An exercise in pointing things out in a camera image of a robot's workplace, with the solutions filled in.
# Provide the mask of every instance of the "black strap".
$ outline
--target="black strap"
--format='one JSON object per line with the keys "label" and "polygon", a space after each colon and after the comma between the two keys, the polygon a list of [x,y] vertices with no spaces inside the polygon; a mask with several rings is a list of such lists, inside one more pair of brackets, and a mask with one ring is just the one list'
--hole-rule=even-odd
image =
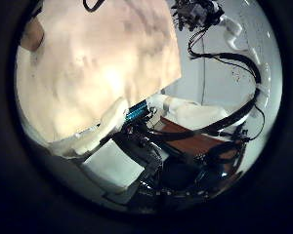
{"label": "black strap", "polygon": [[[240,144],[228,141],[211,148],[206,154],[206,160],[212,164],[230,164],[239,157]],[[237,150],[233,157],[229,159],[222,158],[221,155],[231,150]]]}
{"label": "black strap", "polygon": [[87,4],[87,0],[83,0],[83,4],[84,4],[84,7],[85,9],[90,12],[90,13],[93,13],[95,11],[98,10],[98,8],[102,5],[102,3],[104,2],[105,0],[98,0],[97,3],[95,4],[95,6],[93,8],[90,8]]}

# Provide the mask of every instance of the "wire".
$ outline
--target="wire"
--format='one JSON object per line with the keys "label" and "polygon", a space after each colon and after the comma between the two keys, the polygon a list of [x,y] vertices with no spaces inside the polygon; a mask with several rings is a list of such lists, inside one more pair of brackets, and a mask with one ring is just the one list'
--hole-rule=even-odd
{"label": "wire", "polygon": [[223,61],[223,60],[221,60],[221,59],[219,59],[219,58],[216,58],[216,57],[213,57],[213,59],[218,60],[219,62],[222,62],[222,63],[224,63],[224,64],[237,66],[237,67],[239,67],[239,68],[241,68],[241,69],[243,69],[243,70],[249,72],[249,73],[255,78],[255,74],[254,74],[251,70],[249,70],[249,69],[247,69],[247,68],[245,68],[245,67],[243,67],[243,66],[241,66],[241,65],[238,65],[238,64],[235,64],[235,63],[232,63],[232,62]]}
{"label": "wire", "polygon": [[266,123],[266,116],[265,116],[264,111],[261,110],[257,105],[255,105],[255,108],[256,108],[258,111],[260,111],[261,114],[262,114],[262,116],[263,116],[263,126],[262,126],[261,131],[260,131],[255,137],[249,139],[250,141],[252,141],[252,140],[254,140],[254,139],[256,139],[256,138],[258,138],[258,137],[260,136],[260,134],[263,132],[263,129],[264,129],[264,127],[265,127],[265,123]]}
{"label": "wire", "polygon": [[85,9],[90,12],[90,13],[93,13],[95,11],[98,10],[98,8],[102,5],[102,3],[104,2],[105,0],[98,0],[97,3],[95,4],[95,6],[93,8],[90,8],[87,4],[87,0],[83,0],[83,4],[84,4],[84,7]]}

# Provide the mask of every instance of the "black cable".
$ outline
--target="black cable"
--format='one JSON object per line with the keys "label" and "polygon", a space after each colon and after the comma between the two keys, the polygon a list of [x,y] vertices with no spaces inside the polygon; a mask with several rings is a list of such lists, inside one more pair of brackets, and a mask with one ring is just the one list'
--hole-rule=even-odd
{"label": "black cable", "polygon": [[84,7],[85,9],[90,12],[90,13],[93,13],[95,11],[98,10],[98,8],[102,5],[102,3],[104,2],[105,0],[98,0],[97,3],[95,4],[95,6],[93,8],[90,8],[88,6],[88,3],[87,3],[87,0],[83,0],[83,4],[84,4]]}
{"label": "black cable", "polygon": [[254,140],[254,139],[256,139],[256,138],[258,138],[258,137],[260,136],[260,134],[263,132],[263,129],[264,129],[264,127],[265,127],[265,123],[266,123],[266,116],[265,116],[264,111],[261,110],[257,105],[255,105],[255,108],[256,108],[258,111],[260,111],[261,114],[262,114],[262,116],[263,116],[263,126],[262,126],[261,131],[260,131],[256,136],[254,136],[253,138],[250,138],[250,139],[249,139],[250,141],[252,141],[252,140]]}

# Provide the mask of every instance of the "white padding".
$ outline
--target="white padding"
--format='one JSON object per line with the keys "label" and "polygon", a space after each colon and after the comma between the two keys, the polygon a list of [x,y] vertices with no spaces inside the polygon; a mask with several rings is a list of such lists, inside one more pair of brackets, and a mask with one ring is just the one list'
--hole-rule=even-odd
{"label": "white padding", "polygon": [[91,180],[109,193],[124,192],[145,169],[125,154],[113,140],[88,158],[81,167]]}

